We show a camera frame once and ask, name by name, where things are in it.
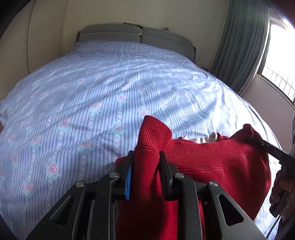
silver bolt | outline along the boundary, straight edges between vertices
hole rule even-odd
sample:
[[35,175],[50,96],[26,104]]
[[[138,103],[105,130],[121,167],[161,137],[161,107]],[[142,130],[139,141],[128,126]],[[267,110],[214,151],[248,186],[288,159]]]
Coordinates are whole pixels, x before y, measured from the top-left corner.
[[175,177],[176,178],[184,178],[184,174],[183,173],[175,173]]
[[218,183],[215,182],[215,181],[210,181],[210,182],[209,182],[209,185],[210,185],[211,187],[217,187],[217,186],[218,186]]
[[110,177],[110,178],[116,178],[116,177],[118,177],[118,176],[119,176],[119,174],[116,173],[116,172],[111,172],[111,173],[109,174],[109,177]]
[[76,182],[76,187],[83,187],[83,186],[84,186],[83,181]]

bedspread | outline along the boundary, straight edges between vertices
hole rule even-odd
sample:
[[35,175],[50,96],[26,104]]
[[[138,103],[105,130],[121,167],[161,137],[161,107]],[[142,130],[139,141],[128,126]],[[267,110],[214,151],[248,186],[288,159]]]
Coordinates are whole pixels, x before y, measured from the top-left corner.
[[[76,181],[113,170],[135,148],[146,115],[174,138],[231,136],[249,123],[279,146],[253,107],[221,81],[180,54],[140,43],[79,44],[0,104],[0,214],[19,240]],[[274,181],[280,166],[269,161]],[[274,222],[268,208],[266,199],[255,220],[264,234]]]

curtain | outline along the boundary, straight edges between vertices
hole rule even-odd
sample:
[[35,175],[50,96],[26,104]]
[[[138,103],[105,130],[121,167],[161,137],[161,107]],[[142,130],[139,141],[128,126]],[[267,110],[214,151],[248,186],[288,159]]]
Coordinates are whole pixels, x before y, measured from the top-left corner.
[[229,0],[210,73],[240,93],[252,81],[265,49],[269,8],[260,0]]

window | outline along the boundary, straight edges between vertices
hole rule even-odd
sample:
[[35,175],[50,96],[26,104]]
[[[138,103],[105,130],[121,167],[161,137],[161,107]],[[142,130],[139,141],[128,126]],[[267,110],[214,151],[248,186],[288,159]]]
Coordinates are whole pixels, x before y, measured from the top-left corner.
[[258,74],[295,104],[295,37],[282,26],[270,25]]

human hand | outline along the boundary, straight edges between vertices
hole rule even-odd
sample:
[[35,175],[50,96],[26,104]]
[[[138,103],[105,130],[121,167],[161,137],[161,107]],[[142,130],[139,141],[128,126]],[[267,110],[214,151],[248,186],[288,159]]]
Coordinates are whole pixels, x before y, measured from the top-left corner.
[[288,192],[292,192],[291,197],[283,211],[282,214],[282,220],[286,221],[290,218],[292,213],[295,211],[295,189],[293,189],[293,186],[295,184],[295,181],[293,180],[284,180],[282,179],[285,175],[285,170],[280,170],[276,174],[276,179],[274,181],[273,188],[271,190],[271,197],[269,199],[269,202],[271,205],[276,204],[280,201],[280,192],[282,190],[286,190]]

